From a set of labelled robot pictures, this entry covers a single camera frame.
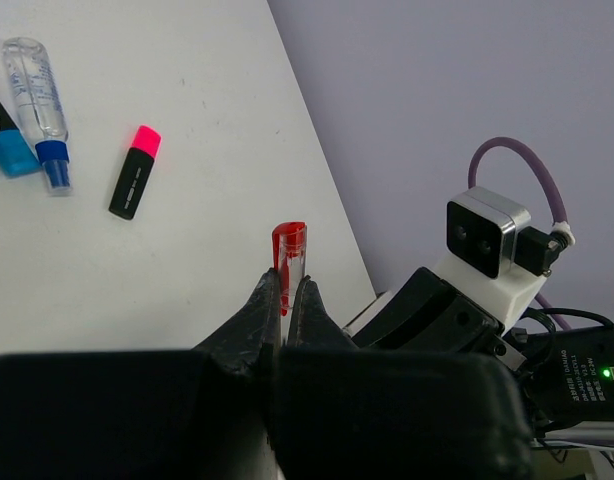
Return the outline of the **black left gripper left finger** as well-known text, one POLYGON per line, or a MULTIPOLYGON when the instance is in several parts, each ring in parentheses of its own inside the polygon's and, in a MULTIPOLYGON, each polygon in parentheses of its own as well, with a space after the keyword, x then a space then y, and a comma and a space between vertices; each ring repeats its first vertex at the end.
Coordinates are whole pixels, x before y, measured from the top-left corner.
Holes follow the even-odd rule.
POLYGON ((0 479, 274 479, 280 288, 192 348, 0 355, 0 479))

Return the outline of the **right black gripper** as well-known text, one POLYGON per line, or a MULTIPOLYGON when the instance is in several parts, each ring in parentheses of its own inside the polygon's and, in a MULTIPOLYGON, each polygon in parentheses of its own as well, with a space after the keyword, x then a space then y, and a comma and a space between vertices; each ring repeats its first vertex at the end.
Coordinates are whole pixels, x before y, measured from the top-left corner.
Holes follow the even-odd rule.
POLYGON ((519 370, 526 357, 503 339, 502 324, 431 270, 421 267, 344 330, 360 348, 482 353, 519 370))

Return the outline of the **red transparent pen cap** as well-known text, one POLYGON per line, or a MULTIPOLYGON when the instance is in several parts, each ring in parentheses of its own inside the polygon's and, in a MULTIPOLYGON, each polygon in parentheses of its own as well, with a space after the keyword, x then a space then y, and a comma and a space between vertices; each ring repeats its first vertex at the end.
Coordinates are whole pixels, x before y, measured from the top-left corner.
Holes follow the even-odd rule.
POLYGON ((272 231, 273 268, 280 281, 280 313, 287 317, 305 276, 307 225, 302 221, 281 223, 272 231))

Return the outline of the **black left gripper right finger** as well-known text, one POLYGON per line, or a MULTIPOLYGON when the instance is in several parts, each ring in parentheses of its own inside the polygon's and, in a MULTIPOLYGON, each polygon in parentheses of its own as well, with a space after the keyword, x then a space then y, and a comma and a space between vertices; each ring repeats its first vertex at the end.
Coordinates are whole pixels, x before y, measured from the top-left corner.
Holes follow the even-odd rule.
POLYGON ((509 371, 481 354, 362 350, 300 282, 279 352, 288 479, 530 479, 531 431, 509 371))

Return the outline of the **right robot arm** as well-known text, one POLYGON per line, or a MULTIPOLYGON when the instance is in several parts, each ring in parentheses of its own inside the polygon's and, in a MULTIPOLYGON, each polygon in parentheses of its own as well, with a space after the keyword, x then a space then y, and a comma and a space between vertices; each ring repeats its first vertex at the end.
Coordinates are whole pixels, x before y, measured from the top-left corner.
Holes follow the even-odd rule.
POLYGON ((554 307, 546 279, 515 267, 418 269, 345 329, 361 348, 482 353, 518 382, 537 443, 614 454, 614 321, 554 307))

